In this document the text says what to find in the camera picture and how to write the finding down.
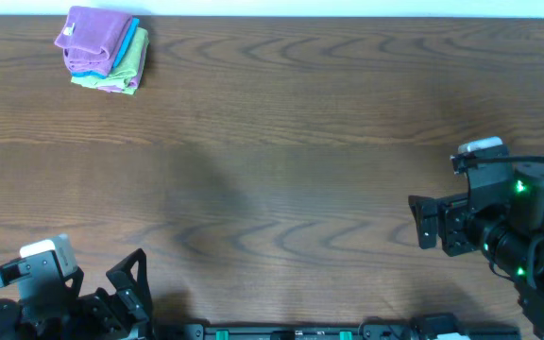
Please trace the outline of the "purple microfiber cloth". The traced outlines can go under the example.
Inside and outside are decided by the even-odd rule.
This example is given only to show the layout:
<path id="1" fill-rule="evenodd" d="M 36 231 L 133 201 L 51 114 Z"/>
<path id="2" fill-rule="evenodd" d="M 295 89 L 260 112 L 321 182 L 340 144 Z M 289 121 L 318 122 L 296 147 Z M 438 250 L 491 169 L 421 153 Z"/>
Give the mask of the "purple microfiber cloth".
<path id="1" fill-rule="evenodd" d="M 62 49 L 68 71 L 109 60 L 133 17 L 110 9 L 70 7 L 66 22 L 54 41 L 54 45 Z"/>

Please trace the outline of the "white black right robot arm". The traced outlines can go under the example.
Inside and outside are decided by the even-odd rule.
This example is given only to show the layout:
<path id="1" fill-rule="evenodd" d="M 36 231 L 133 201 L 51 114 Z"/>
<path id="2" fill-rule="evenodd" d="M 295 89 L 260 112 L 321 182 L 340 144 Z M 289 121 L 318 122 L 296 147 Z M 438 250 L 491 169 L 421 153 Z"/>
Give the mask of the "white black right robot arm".
<path id="1" fill-rule="evenodd" d="M 420 248 L 441 246 L 450 257 L 479 251 L 511 281 L 518 304 L 544 339 L 544 157 L 454 156 L 467 177 L 464 194 L 411 195 Z"/>

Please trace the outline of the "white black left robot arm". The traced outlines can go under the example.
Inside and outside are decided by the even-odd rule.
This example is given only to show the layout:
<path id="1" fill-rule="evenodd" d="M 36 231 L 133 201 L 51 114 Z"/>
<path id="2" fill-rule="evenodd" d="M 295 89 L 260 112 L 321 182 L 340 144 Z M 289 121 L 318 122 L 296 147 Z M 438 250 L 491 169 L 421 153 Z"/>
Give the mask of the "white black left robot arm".
<path id="1" fill-rule="evenodd" d="M 156 339 L 145 253 L 135 250 L 106 276 L 114 293 L 82 296 L 83 271 L 64 274 L 53 250 L 0 265 L 0 288 L 15 285 L 20 296 L 0 298 L 0 339 Z"/>

